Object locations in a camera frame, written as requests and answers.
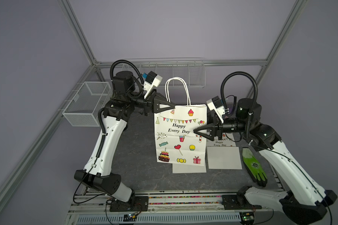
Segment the large white party paper bag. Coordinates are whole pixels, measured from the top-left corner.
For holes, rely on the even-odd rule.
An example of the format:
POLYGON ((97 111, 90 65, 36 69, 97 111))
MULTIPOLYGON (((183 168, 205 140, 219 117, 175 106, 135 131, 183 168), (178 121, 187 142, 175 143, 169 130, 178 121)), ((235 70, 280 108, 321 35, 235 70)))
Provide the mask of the large white party paper bag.
POLYGON ((207 140, 207 164, 209 169, 242 170, 239 147, 228 138, 207 140))

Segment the small white party paper bag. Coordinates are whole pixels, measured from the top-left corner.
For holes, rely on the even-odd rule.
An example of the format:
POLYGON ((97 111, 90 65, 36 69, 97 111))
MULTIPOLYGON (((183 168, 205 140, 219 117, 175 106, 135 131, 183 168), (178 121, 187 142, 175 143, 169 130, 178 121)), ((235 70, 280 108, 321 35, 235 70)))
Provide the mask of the small white party paper bag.
POLYGON ((172 173, 174 174, 184 174, 184 173, 206 173, 206 167, 202 166, 191 166, 191 165, 172 165, 172 173))

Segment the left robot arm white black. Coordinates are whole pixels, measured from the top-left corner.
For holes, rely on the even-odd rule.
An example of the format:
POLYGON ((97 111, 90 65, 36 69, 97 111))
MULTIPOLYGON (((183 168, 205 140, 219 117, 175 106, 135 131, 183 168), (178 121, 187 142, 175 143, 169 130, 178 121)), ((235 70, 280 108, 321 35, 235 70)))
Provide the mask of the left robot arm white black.
POLYGON ((119 174, 111 171, 119 139, 136 107, 148 115, 174 109, 175 105, 157 92, 162 77, 153 71, 141 73, 132 62, 118 60, 111 65, 109 75, 113 96, 98 110, 98 141, 84 169, 77 170, 74 178, 81 185, 107 194, 114 200, 134 204, 134 190, 122 183, 119 174))

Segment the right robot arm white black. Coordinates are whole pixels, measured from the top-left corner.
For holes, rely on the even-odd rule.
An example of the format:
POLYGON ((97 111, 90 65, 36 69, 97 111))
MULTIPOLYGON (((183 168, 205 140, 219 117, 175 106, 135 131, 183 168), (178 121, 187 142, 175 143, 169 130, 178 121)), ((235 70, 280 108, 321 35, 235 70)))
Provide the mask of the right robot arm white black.
POLYGON ((331 205, 338 196, 332 190, 320 186, 289 152, 281 136, 269 125, 260 122, 262 107, 257 103, 258 85, 247 72, 236 71, 224 78, 220 96, 207 101, 211 111, 209 124, 194 129, 194 133, 214 141, 223 134, 240 133, 252 149, 264 157, 288 185, 288 191, 270 191, 244 186, 237 192, 240 205, 268 207, 285 214, 298 225, 310 225, 322 220, 326 214, 332 217, 331 205), (244 76, 253 87, 252 98, 236 103, 234 118, 229 117, 224 94, 226 83, 235 76, 244 76))

